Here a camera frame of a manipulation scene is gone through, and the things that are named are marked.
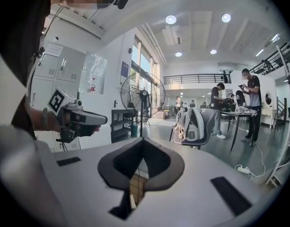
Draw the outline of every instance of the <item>black chair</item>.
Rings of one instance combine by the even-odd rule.
[[[174,143],[189,146],[191,148],[193,148],[193,146],[196,146],[197,149],[201,149],[202,145],[208,143],[209,137],[213,131],[213,127],[215,124],[215,113],[216,111],[214,109],[206,109],[205,112],[202,113],[202,118],[205,125],[205,136],[203,139],[196,141],[187,141],[185,139],[180,139],[178,136],[178,131],[175,131],[174,127],[172,127],[169,141],[171,141],[172,133],[174,132],[173,136]]]

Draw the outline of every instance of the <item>black railing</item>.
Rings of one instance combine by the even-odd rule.
[[[280,48],[281,52],[284,52],[290,48],[289,45],[288,46],[286,45],[287,43],[283,44],[283,46]],[[267,59],[265,59],[265,61],[266,62],[261,62],[257,66],[253,67],[250,70],[250,72],[261,74],[261,75],[266,75],[283,66],[283,63],[282,63],[282,60],[278,51],[275,51],[272,55],[270,55]]]
[[[164,77],[164,83],[182,84],[182,83],[231,83],[230,75],[223,74],[189,74]]]

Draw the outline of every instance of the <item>door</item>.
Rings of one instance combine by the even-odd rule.
[[[56,75],[59,61],[59,57],[44,54],[35,69],[35,75],[46,78],[54,78]]]
[[[30,105],[34,109],[48,108],[48,102],[52,95],[53,81],[33,78],[30,95]]]
[[[59,62],[57,79],[79,82],[84,59],[84,53],[66,48]]]
[[[70,82],[70,81],[63,81],[63,80],[56,80],[53,84],[53,92],[55,91],[57,87],[69,93],[70,95],[74,96],[75,98],[78,96],[78,89],[79,89],[78,83]]]
[[[53,132],[53,137],[54,137],[54,140],[55,140],[55,145],[57,147],[57,150],[58,151],[63,151],[63,146],[62,146],[62,143],[61,142],[58,142],[56,141],[57,139],[60,139],[61,138],[61,135],[58,133],[58,132]],[[72,142],[70,143],[64,143],[65,145],[65,151],[66,150],[76,150],[76,149],[80,149],[80,146],[79,146],[79,138],[75,138]]]
[[[35,136],[38,140],[46,142],[52,153],[58,152],[52,131],[35,131]]]

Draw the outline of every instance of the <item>fan stand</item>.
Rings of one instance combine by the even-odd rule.
[[[146,90],[140,91],[140,98],[141,98],[141,125],[140,125],[140,137],[143,137],[143,111],[144,111],[144,103],[149,97],[149,94]]]

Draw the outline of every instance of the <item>white sneaker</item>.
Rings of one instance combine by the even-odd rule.
[[[217,137],[221,138],[221,139],[225,139],[226,138],[226,136],[224,136],[223,134],[218,134]]]

